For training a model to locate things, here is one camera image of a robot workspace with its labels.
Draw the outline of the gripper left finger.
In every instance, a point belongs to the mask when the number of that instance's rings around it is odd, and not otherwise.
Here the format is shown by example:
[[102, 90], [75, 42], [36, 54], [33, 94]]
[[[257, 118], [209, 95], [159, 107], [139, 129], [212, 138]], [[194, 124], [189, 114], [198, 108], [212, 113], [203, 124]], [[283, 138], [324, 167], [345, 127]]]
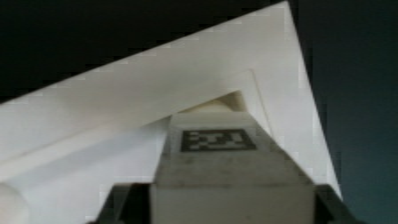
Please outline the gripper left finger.
[[116, 184], [98, 218], [88, 224], [152, 224], [150, 184]]

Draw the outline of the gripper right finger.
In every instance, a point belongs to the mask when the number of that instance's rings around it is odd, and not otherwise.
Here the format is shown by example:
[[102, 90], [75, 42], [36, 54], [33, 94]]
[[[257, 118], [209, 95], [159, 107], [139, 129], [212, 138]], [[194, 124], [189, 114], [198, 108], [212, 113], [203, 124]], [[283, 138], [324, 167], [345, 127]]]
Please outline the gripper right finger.
[[321, 184], [315, 189], [313, 224], [368, 224], [352, 215], [333, 187]]

